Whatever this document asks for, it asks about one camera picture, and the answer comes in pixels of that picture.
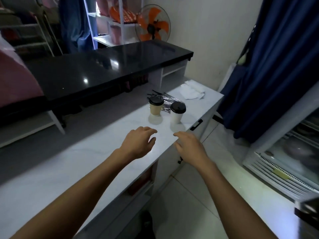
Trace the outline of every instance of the forearm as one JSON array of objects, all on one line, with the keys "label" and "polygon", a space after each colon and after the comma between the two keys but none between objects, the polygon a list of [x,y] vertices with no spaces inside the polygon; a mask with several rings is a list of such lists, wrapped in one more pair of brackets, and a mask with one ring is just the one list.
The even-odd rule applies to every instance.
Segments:
[{"label": "forearm", "polygon": [[229,239],[277,238],[209,158],[197,166]]},{"label": "forearm", "polygon": [[120,150],[115,150],[98,167],[28,221],[12,239],[72,238],[106,188],[126,166],[123,162],[126,160],[118,159],[121,156],[125,155]]}]

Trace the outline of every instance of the orange fan blade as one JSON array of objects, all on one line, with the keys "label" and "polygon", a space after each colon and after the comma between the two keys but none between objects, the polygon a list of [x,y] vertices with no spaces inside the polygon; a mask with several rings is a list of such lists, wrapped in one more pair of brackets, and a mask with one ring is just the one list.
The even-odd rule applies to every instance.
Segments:
[{"label": "orange fan blade", "polygon": [[149,22],[150,24],[153,24],[153,23],[154,23],[154,20],[155,20],[155,18],[156,18],[156,16],[157,16],[160,12],[161,12],[161,10],[159,10],[158,8],[152,7],[152,8],[150,9],[149,14],[148,14],[148,22]]},{"label": "orange fan blade", "polygon": [[169,25],[166,21],[159,21],[159,22],[155,23],[154,26],[156,28],[163,29],[163,30],[165,30],[166,33],[168,33]]},{"label": "orange fan blade", "polygon": [[141,25],[142,28],[147,30],[147,24],[145,22],[145,19],[142,17],[142,15],[138,15],[138,24]]},{"label": "orange fan blade", "polygon": [[161,37],[160,37],[160,34],[158,32],[155,32],[155,38],[157,40],[162,40]]},{"label": "orange fan blade", "polygon": [[150,40],[152,38],[152,35],[150,33],[141,34],[140,38],[141,38],[141,41],[147,41],[147,40]]}]

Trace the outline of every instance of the black cup lid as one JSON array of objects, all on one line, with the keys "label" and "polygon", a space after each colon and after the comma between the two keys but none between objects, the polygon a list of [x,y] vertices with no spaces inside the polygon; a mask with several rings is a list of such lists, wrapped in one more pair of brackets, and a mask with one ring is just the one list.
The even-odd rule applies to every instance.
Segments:
[{"label": "black cup lid", "polygon": [[164,104],[164,98],[162,96],[151,96],[149,98],[150,104],[154,106],[160,106]]},{"label": "black cup lid", "polygon": [[184,103],[176,101],[171,104],[171,110],[177,114],[183,114],[186,112],[186,106]]}]

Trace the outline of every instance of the hand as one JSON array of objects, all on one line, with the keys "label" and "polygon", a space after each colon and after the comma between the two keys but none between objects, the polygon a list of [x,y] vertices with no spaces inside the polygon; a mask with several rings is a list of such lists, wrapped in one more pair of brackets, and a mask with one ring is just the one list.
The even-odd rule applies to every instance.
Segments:
[{"label": "hand", "polygon": [[181,140],[181,144],[174,142],[174,146],[185,162],[198,168],[205,164],[205,161],[209,160],[204,146],[194,134],[188,132],[175,132],[173,135]]},{"label": "hand", "polygon": [[131,161],[142,158],[152,150],[156,137],[150,140],[150,137],[157,133],[157,130],[148,126],[140,126],[136,130],[131,130],[125,137],[121,147],[119,148],[124,154],[127,154]]}]

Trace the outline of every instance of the black table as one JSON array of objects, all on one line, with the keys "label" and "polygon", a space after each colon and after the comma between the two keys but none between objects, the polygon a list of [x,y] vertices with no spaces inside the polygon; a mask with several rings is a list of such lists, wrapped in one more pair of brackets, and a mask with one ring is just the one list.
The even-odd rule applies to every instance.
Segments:
[{"label": "black table", "polygon": [[190,60],[193,54],[164,41],[150,40],[31,61],[26,65],[45,97],[1,108],[0,116],[9,118],[20,115],[20,111],[52,110],[127,81],[132,76]]}]

